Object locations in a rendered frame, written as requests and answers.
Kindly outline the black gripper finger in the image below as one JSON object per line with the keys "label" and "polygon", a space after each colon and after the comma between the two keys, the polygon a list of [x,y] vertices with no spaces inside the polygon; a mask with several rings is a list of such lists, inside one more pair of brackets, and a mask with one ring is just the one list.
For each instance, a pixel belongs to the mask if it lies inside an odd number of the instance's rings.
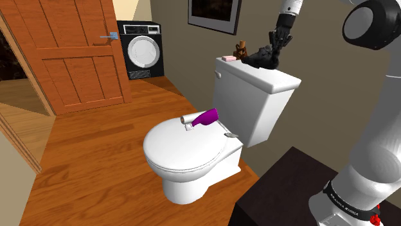
{"label": "black gripper finger", "polygon": [[269,41],[272,48],[272,53],[279,55],[283,47],[285,47],[292,40],[292,35],[287,31],[270,31]]}

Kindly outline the black animal figure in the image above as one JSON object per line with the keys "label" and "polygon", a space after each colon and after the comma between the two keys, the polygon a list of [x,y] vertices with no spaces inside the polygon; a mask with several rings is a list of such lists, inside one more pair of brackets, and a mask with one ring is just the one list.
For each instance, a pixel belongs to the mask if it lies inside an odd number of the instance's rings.
{"label": "black animal figure", "polygon": [[269,45],[262,47],[258,50],[257,53],[253,53],[252,55],[245,56],[241,59],[243,64],[250,65],[254,68],[264,68],[274,70],[279,66],[279,57],[280,51],[277,49],[272,49]]}

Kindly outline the brown wooden figure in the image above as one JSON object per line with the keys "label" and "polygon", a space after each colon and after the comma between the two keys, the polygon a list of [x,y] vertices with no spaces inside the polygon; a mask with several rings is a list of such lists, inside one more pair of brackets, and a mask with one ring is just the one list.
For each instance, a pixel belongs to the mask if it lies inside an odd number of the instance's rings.
{"label": "brown wooden figure", "polygon": [[247,56],[247,50],[244,40],[241,40],[240,43],[237,44],[235,47],[236,51],[233,52],[233,56],[236,57],[237,60],[241,60]]}

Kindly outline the white toilet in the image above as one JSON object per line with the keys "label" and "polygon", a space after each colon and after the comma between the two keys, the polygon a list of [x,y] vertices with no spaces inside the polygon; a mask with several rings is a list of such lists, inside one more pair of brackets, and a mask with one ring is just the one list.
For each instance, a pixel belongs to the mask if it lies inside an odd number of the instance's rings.
{"label": "white toilet", "polygon": [[187,131],[181,117],[152,128],[143,141],[148,165],[161,177],[165,197],[190,204],[238,172],[243,147],[268,140],[299,78],[254,68],[239,60],[215,61],[213,107],[218,120]]}

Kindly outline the purple and white hair dryer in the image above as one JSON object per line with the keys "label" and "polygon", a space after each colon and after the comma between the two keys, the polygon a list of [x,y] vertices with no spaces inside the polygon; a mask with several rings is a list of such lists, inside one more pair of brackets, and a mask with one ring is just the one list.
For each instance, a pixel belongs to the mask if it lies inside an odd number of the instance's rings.
{"label": "purple and white hair dryer", "polygon": [[203,112],[183,115],[180,118],[181,123],[187,131],[192,130],[196,125],[210,125],[218,120],[218,111],[216,108]]}

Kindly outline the black washing machine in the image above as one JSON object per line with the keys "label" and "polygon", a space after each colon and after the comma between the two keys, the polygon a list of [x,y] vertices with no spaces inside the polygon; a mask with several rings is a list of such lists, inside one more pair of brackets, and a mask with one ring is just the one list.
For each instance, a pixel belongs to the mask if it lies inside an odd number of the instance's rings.
{"label": "black washing machine", "polygon": [[129,80],[164,76],[161,25],[117,21]]}

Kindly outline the wooden door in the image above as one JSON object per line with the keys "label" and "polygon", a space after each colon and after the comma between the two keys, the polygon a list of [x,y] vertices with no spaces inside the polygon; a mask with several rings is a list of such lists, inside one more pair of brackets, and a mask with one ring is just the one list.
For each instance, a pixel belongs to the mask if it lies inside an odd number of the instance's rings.
{"label": "wooden door", "polygon": [[131,102],[112,0],[0,0],[0,15],[54,114]]}

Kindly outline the framed wall picture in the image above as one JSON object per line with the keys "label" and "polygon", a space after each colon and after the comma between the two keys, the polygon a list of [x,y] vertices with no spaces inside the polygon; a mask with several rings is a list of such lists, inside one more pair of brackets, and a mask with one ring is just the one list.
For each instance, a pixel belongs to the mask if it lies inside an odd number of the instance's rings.
{"label": "framed wall picture", "polygon": [[188,24],[236,35],[242,0],[188,0]]}

